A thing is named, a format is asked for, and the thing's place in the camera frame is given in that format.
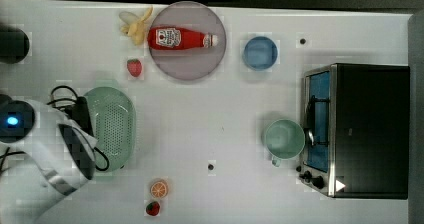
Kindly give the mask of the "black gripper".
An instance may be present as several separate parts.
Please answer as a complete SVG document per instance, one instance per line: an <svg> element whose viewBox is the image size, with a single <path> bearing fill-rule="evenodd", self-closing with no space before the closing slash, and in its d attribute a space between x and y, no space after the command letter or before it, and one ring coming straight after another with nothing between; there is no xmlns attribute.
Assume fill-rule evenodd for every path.
<svg viewBox="0 0 424 224"><path fill-rule="evenodd" d="M93 135L93 127L88 110L88 103L84 97L78 97L76 102L65 108L65 113L74 120L80 128L89 135Z"/></svg>

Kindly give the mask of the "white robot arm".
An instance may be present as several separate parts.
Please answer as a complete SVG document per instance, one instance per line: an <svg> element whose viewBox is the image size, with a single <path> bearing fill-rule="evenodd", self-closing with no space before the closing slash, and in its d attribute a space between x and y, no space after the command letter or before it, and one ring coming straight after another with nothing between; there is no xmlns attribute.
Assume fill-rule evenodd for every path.
<svg viewBox="0 0 424 224"><path fill-rule="evenodd" d="M1 224L34 224L93 179L97 139L64 112L1 96L1 145L24 154L1 170Z"/></svg>

